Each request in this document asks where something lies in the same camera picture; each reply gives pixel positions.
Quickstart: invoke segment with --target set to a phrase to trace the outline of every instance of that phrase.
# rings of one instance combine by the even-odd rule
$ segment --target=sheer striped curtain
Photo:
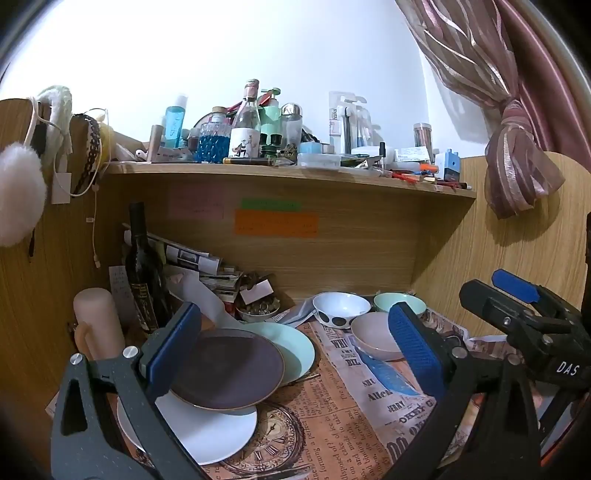
[[[560,170],[534,141],[519,99],[517,65],[494,0],[396,0],[433,69],[450,90],[501,111],[486,147],[486,201],[498,218],[534,207],[560,188]]]

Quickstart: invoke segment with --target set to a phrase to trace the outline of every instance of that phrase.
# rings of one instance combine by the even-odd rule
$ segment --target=wine bottle label
[[[230,134],[229,157],[257,158],[261,133],[254,128],[233,128]]]
[[[153,332],[158,329],[156,314],[152,297],[145,283],[130,283],[131,293],[134,295],[135,310],[138,312],[138,320],[141,327],[147,332]]]

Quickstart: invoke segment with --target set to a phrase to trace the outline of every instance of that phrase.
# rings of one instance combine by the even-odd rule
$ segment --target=blue gripper pad
[[[443,338],[425,327],[405,302],[390,308],[388,327],[423,392],[437,400],[442,398],[447,376]]]
[[[168,393],[178,369],[195,344],[199,332],[201,332],[201,310],[194,303],[185,302],[166,327],[152,334],[158,337],[149,338],[148,342],[152,341],[156,345],[156,351],[152,353],[150,362],[141,365],[140,369],[145,370],[142,374],[148,381],[146,395],[150,400],[154,401]],[[164,339],[164,342],[159,345],[161,339]],[[150,351],[149,345],[144,345],[142,348],[144,355],[148,353],[146,350]]]
[[[492,274],[492,284],[524,303],[540,301],[540,294],[535,285],[513,275],[513,273],[509,273],[507,270],[499,269],[495,271]]]

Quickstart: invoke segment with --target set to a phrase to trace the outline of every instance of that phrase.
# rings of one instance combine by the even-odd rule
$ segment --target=white bottle label
[[[233,128],[229,157],[257,158],[261,133],[253,128]]]

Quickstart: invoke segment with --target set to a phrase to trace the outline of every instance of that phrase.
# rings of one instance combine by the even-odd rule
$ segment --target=green sticky note
[[[301,203],[292,200],[245,198],[242,199],[243,210],[270,210],[272,212],[301,212]]]

